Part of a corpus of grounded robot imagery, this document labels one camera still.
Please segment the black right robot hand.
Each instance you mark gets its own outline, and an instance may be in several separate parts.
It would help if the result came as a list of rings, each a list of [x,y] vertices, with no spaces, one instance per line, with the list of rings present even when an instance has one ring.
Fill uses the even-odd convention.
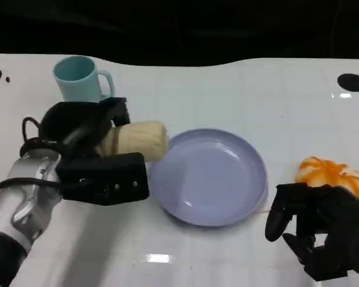
[[[265,237],[282,237],[316,282],[359,274],[359,198],[342,187],[277,185]]]

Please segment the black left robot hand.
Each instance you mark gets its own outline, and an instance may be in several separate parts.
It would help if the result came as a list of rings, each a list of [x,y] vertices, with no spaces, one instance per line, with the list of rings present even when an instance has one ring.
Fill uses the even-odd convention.
[[[92,155],[113,124],[130,123],[126,102],[125,97],[100,102],[59,102],[41,120],[39,136],[61,144],[68,159]]]

